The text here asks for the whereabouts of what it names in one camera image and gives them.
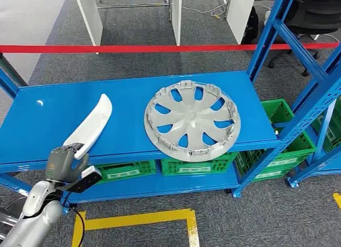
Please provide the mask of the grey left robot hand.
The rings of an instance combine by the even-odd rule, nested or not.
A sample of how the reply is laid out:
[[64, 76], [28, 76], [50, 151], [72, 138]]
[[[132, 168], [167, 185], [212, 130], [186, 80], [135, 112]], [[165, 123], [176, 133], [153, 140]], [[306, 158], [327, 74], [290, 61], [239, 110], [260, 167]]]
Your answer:
[[89, 155], [86, 153], [76, 167], [72, 169], [74, 155], [82, 146], [82, 143], [73, 143], [51, 150], [45, 170], [45, 180], [61, 183], [76, 181], [86, 168], [89, 160]]

